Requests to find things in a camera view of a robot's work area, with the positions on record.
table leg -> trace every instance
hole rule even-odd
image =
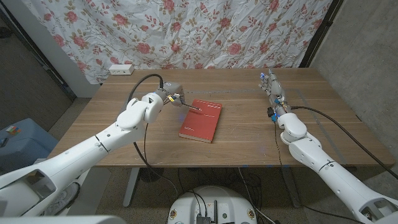
[[[139,168],[131,168],[129,183],[127,184],[126,194],[124,194],[123,207],[131,205],[132,196],[136,187],[138,178]]]
[[[299,193],[297,192],[297,187],[294,182],[292,170],[289,167],[282,167],[282,176],[284,177],[287,191],[289,192],[290,199],[295,208],[300,208]]]

blue container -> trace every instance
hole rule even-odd
[[[19,128],[21,132],[9,134],[6,131],[9,126],[0,131],[0,139],[9,138],[7,144],[0,147],[0,169],[6,172],[30,166],[36,159],[47,158],[58,144],[58,140],[30,118],[10,126]]]

red book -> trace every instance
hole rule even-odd
[[[211,143],[222,105],[195,99],[192,106],[200,108],[200,110],[189,109],[178,135],[183,138]]]

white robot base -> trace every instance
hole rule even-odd
[[[253,206],[235,191],[215,185],[197,187],[193,191],[197,194],[199,204],[194,193],[183,194],[170,208],[168,224],[257,223]]]

wooden table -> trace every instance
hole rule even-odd
[[[278,68],[273,71],[286,90],[289,105],[309,106],[330,115],[383,163],[394,163],[390,152],[315,69]],[[267,117],[270,104],[266,94],[257,86],[261,72],[267,70],[136,70],[129,76],[110,76],[49,157],[60,154],[112,124],[134,84],[144,75],[158,73],[164,81],[183,85],[187,103],[193,99],[208,100],[221,103],[223,109],[213,143],[209,144],[180,138],[178,131],[188,108],[165,105],[157,121],[148,127],[146,153],[150,164],[154,167],[278,166],[274,123]],[[141,99],[143,94],[154,91],[158,84],[159,79],[149,78],[139,86],[135,96]],[[294,110],[294,113],[320,140],[323,149],[340,164],[376,164],[331,121],[307,110]],[[302,166],[280,140],[281,132],[277,127],[283,165]],[[143,151],[143,140],[137,143]],[[98,166],[144,167],[145,164],[131,144],[112,152]]]

